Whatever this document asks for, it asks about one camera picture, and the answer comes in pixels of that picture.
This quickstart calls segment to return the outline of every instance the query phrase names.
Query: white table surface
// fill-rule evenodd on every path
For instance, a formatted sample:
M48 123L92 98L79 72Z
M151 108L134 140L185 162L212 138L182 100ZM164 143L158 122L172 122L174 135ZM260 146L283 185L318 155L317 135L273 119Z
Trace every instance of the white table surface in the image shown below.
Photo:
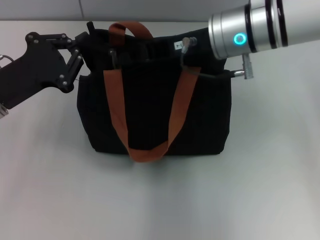
M145 25L154 36L207 26ZM20 57L29 32L84 31L82 21L0 21L0 54ZM217 156L138 164L97 153L77 82L70 94L36 94L0 120L0 239L319 240L319 53L318 41L251 56L255 79L232 81L230 134ZM235 57L225 67L241 65Z

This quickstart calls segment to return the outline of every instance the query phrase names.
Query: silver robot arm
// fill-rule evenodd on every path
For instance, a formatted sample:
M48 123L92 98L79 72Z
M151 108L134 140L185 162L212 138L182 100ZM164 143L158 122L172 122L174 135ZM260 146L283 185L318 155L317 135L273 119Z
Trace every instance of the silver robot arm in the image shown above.
M214 56L241 56L253 77L249 54L320 40L320 0L251 0L209 19Z

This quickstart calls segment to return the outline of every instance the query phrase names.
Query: fabric bag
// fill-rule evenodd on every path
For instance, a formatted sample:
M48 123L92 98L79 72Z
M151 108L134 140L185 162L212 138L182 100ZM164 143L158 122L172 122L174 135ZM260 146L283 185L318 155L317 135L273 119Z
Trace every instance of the fabric bag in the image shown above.
M87 25L89 34L76 41L91 74L79 79L77 108L97 152L129 154L136 162L221 153L229 134L231 80L182 70L177 49L184 37L196 37L201 44L185 64L198 73L223 73L226 61L213 56L207 28L153 38L138 22L118 22L109 30Z

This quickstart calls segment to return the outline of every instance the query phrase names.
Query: blue led light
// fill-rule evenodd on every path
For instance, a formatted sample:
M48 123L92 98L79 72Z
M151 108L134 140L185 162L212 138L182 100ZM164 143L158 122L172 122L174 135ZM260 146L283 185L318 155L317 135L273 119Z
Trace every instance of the blue led light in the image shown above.
M247 42L247 36L244 33L238 33L234 36L233 41L236 45L243 45Z

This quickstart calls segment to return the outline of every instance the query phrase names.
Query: bag handle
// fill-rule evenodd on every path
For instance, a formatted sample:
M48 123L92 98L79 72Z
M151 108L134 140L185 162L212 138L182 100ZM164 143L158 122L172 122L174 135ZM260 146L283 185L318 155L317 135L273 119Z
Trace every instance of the bag handle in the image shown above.
M145 31L146 28L144 26L141 27L141 25L141 23L131 24L131 22L125 22L125 24L123 24L123 22L121 22L111 25L110 28L112 29L112 33L116 32L115 28L121 29L121 43L124 43L125 35L122 34L125 31L124 27L128 27L128 29L134 35L138 32L138 36L140 38L143 38L143 36L149 38L151 36L150 32ZM200 67L191 67L191 69L197 73L201 71ZM138 150L129 147L128 127L126 121L125 94L121 70L105 70L103 71L103 76L106 97L110 110L111 122L118 137L127 149L130 157L136 162L140 163L156 161L163 157L185 123L189 104L195 89L198 76L191 74L187 71L182 71L173 97L171 114L169 119L168 140L151 150Z

